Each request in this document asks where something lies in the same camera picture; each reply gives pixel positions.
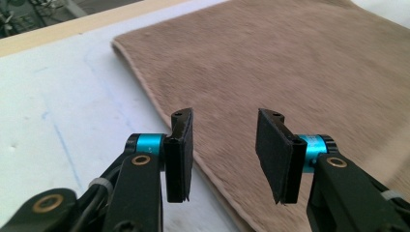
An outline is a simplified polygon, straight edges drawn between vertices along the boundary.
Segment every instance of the blue metal ring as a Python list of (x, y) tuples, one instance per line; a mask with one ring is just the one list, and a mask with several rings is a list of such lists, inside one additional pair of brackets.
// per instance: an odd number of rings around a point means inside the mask
[(162, 133), (142, 133), (136, 142), (136, 151), (160, 155)]
[(316, 159), (321, 153), (328, 153), (326, 143), (317, 134), (298, 134), (307, 143), (307, 153), (305, 156), (304, 172), (313, 173)]

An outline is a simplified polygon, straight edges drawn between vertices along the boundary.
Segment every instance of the brown carpet sample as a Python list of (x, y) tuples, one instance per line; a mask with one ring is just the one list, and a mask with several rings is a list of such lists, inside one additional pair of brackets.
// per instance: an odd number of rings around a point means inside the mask
[(309, 231), (306, 204), (275, 205), (254, 151), (257, 109), (410, 195), (410, 30), (348, 0), (234, 0), (113, 42), (168, 122), (193, 107), (195, 160), (257, 231)]

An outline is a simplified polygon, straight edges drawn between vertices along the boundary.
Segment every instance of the white surface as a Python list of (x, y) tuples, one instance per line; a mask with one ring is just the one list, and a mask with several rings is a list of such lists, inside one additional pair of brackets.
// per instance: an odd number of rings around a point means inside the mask
[[(218, 2), (189, 1), (0, 58), (0, 226), (44, 190), (81, 195), (130, 134), (170, 133), (110, 42)], [(165, 197), (165, 231), (237, 230), (195, 171), (190, 202), (168, 204)]]

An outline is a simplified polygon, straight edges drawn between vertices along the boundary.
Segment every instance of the brown fabric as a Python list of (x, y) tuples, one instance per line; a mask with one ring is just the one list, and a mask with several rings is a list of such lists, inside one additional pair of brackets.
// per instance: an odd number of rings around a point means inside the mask
[(236, 0), (113, 44), (167, 123), (193, 107), (195, 160), (253, 229), (309, 231), (311, 175), (299, 204), (274, 204), (254, 152), (259, 107), (294, 133), (329, 134), (410, 195), (408, 29), (347, 0)]

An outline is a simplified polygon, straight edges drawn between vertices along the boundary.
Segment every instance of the wooden edge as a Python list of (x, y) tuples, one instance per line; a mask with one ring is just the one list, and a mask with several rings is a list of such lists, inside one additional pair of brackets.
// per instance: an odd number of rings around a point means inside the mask
[(0, 57), (59, 41), (189, 0), (144, 0), (0, 40)]

